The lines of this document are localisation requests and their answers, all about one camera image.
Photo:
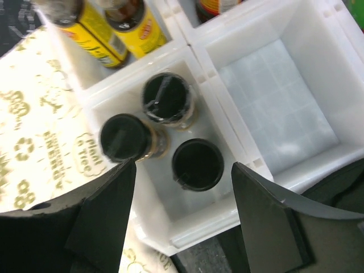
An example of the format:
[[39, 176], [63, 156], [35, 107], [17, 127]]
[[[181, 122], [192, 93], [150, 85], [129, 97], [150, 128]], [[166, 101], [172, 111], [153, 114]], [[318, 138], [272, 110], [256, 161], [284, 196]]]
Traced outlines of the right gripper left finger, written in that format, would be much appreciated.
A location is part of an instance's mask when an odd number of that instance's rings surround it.
[[1, 214], [2, 272], [118, 272], [136, 180], [132, 160], [57, 198]]

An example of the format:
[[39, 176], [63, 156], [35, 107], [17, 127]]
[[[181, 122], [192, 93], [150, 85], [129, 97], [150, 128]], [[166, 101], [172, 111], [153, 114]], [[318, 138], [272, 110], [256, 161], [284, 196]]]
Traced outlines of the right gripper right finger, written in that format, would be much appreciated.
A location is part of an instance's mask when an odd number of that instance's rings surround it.
[[363, 214], [327, 206], [246, 165], [231, 169], [251, 272], [363, 272]]

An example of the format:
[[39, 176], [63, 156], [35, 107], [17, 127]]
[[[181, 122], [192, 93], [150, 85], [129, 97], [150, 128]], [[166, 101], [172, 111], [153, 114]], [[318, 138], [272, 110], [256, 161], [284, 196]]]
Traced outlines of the brown-cap yellow-label bottle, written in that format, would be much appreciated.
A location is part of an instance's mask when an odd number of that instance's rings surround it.
[[140, 59], [167, 43], [149, 6], [140, 0], [99, 0], [110, 27], [126, 48]]

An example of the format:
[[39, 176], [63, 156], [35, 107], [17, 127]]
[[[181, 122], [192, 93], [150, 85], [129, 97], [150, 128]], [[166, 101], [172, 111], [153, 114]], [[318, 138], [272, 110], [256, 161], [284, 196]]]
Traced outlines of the small brown-cap bottle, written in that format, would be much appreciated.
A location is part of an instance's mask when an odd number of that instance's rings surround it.
[[88, 1], [35, 1], [44, 16], [106, 68], [124, 66], [129, 52]]

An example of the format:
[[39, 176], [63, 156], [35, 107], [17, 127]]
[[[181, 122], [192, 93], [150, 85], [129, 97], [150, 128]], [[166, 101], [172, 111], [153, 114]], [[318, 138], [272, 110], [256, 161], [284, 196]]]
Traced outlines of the red-lid chili jar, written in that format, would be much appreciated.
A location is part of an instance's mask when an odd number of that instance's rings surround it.
[[243, 0], [197, 0], [196, 14], [199, 21], [205, 23], [242, 2]]

